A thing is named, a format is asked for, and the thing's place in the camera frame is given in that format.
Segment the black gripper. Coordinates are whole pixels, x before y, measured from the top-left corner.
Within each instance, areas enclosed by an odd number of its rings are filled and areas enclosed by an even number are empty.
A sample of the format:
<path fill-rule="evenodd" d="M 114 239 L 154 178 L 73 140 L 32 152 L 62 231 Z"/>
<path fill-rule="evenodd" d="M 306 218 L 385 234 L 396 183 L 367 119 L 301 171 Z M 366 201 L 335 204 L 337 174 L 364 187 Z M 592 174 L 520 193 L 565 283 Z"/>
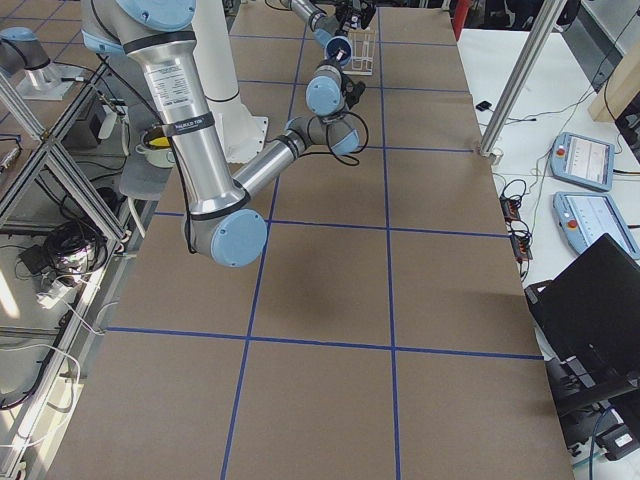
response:
<path fill-rule="evenodd" d="M 354 81 L 348 75 L 342 76 L 342 94 L 349 110 L 359 103 L 365 91 L 366 84 L 364 82 Z"/>

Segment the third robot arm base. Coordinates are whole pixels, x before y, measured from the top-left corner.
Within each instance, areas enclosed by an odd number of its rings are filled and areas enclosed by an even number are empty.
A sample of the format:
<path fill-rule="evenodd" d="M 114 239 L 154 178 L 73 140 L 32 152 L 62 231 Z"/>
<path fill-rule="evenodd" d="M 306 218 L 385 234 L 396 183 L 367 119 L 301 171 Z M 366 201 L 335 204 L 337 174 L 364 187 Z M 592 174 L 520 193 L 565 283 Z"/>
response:
<path fill-rule="evenodd" d="M 16 90 L 26 100 L 62 101 L 71 88 L 31 29 L 9 27 L 1 31 L 1 74 L 10 79 L 18 72 L 25 78 Z"/>

